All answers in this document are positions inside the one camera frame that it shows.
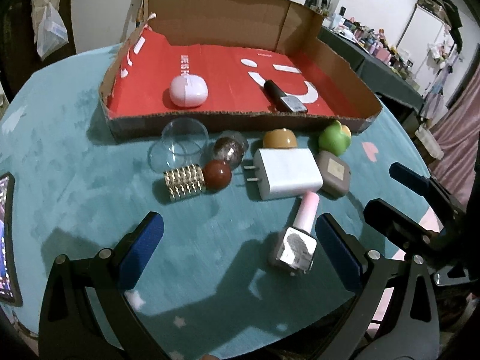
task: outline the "metal screw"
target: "metal screw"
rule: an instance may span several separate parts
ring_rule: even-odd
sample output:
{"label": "metal screw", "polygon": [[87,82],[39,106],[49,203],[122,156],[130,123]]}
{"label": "metal screw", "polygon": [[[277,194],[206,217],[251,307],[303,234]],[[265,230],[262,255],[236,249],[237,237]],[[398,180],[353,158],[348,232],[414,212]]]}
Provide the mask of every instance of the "metal screw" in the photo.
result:
{"label": "metal screw", "polygon": [[380,252],[378,252],[377,250],[371,250],[368,252],[368,256],[372,259],[372,260],[379,260],[380,257],[381,257],[381,254]]}
{"label": "metal screw", "polygon": [[418,265],[422,265],[423,264],[423,258],[422,256],[418,256],[417,254],[415,256],[413,256],[413,261],[418,264]]}
{"label": "metal screw", "polygon": [[110,249],[102,249],[102,250],[100,250],[100,252],[98,252],[98,256],[101,259],[107,259],[111,255],[112,255],[112,251]]}
{"label": "metal screw", "polygon": [[58,265],[63,264],[66,259],[67,259],[67,256],[65,256],[64,254],[61,254],[60,256],[57,256],[57,258],[55,259],[55,263]]}

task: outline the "blue gripper pad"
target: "blue gripper pad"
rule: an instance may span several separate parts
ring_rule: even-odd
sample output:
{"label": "blue gripper pad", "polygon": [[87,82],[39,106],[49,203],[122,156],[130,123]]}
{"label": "blue gripper pad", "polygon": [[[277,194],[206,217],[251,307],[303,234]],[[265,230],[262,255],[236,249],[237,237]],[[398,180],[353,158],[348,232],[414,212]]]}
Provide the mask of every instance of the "blue gripper pad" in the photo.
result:
{"label": "blue gripper pad", "polygon": [[356,294],[361,292],[363,289],[362,265],[326,219],[325,214],[318,217],[315,234],[345,289]]}
{"label": "blue gripper pad", "polygon": [[132,234],[137,234],[118,267],[120,291],[134,288],[150,257],[163,237],[164,222],[160,214],[150,212]]}

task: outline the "green toy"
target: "green toy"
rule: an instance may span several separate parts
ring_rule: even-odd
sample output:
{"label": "green toy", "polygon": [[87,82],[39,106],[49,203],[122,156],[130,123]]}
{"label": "green toy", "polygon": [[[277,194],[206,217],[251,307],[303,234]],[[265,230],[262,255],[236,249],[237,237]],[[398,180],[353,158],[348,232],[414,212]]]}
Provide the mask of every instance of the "green toy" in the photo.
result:
{"label": "green toy", "polygon": [[318,147],[326,150],[337,157],[344,154],[352,143],[352,134],[347,126],[343,126],[338,120],[334,121],[320,134]]}

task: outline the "nail polish bottle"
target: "nail polish bottle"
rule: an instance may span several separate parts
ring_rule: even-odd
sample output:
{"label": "nail polish bottle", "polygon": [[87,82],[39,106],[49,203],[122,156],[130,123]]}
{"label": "nail polish bottle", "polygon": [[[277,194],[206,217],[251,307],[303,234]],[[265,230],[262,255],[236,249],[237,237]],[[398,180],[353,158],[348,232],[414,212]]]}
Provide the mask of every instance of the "nail polish bottle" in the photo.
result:
{"label": "nail polish bottle", "polygon": [[317,240],[311,229],[317,215],[320,197],[315,192],[303,195],[297,216],[291,227],[280,232],[278,242],[270,255],[270,264],[290,271],[307,273],[314,261]]}

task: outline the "pink heart pattern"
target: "pink heart pattern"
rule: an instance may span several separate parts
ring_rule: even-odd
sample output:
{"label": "pink heart pattern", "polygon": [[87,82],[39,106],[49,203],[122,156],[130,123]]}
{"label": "pink heart pattern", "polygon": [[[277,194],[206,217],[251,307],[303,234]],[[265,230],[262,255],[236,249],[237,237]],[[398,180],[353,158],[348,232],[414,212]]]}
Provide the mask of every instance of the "pink heart pattern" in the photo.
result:
{"label": "pink heart pattern", "polygon": [[368,159],[372,162],[377,162],[377,157],[375,156],[376,154],[378,154],[377,147],[371,142],[362,142],[362,146]]}

